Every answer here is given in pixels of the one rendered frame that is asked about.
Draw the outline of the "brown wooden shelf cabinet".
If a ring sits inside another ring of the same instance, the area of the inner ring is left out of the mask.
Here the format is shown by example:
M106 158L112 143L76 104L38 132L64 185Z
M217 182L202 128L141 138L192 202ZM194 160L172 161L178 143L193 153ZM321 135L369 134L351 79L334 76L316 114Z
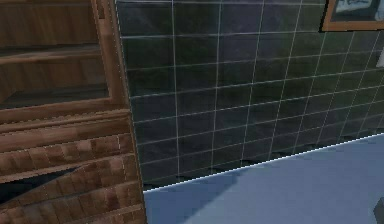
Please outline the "brown wooden shelf cabinet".
M147 224L116 0L0 0L0 224Z

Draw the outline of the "wood framed wall picture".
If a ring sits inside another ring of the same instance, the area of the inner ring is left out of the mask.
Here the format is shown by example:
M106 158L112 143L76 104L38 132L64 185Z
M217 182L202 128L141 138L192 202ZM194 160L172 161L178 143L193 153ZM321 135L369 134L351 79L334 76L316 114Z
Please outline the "wood framed wall picture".
M384 30L384 0L326 0L320 30Z

